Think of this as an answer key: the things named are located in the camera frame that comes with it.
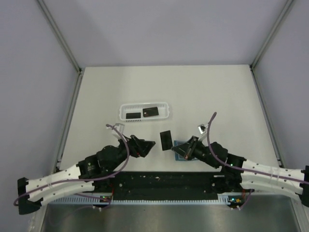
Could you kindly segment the blue leather card holder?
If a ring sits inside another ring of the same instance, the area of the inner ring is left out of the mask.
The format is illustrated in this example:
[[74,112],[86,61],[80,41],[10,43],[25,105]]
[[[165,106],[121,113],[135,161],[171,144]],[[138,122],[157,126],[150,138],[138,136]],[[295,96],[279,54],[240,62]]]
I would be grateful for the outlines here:
[[[185,142],[185,141],[174,140],[174,146],[179,146],[179,145],[183,145],[183,144],[186,144],[186,143],[187,142]],[[176,161],[187,161],[187,159],[185,159],[183,156],[181,156],[176,151],[174,151],[174,155],[175,155],[175,160]]]

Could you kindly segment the black VIP credit card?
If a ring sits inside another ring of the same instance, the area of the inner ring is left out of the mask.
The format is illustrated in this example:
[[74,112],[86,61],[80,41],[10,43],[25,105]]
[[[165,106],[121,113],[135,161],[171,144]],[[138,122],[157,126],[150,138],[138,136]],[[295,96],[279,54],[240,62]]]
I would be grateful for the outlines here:
[[160,132],[161,147],[163,151],[171,150],[173,147],[171,131]]

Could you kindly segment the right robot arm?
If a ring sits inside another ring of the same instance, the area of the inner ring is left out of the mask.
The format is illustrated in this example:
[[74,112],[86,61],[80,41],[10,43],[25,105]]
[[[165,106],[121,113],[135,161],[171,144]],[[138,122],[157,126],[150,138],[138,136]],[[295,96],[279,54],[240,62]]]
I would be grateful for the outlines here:
[[205,146],[193,136],[185,143],[171,148],[186,160],[198,159],[218,169],[225,176],[229,191],[252,189],[281,194],[309,206],[309,167],[286,169],[271,167],[230,154],[219,143]]

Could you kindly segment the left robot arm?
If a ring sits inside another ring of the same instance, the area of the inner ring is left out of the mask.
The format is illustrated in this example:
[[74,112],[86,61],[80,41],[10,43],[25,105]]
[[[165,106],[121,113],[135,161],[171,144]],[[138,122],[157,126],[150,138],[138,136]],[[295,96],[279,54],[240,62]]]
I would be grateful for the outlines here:
[[107,145],[96,154],[86,157],[73,166],[38,179],[18,179],[18,199],[14,206],[20,215],[38,211],[58,198],[80,192],[106,191],[109,178],[117,174],[116,168],[128,163],[128,157],[146,157],[154,141],[138,139],[135,135],[119,139],[119,145]]

